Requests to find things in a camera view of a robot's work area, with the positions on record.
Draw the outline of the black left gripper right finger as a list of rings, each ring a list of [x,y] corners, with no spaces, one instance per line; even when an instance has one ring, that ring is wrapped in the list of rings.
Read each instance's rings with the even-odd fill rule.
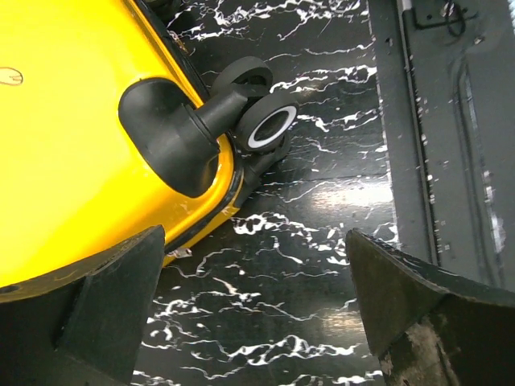
[[[514,294],[354,228],[345,239],[371,354],[388,385],[512,385]]]

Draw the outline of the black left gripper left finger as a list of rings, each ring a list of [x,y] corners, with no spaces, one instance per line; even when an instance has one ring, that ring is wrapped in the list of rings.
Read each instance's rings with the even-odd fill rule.
[[[162,226],[1,288],[3,385],[128,385],[164,258]]]

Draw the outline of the yellow Pikachu suitcase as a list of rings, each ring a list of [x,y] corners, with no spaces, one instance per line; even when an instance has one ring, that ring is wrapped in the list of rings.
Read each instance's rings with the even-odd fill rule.
[[[68,281],[160,226],[165,261],[285,157],[295,97],[261,59],[207,88],[167,29],[178,1],[1,4],[1,299]]]

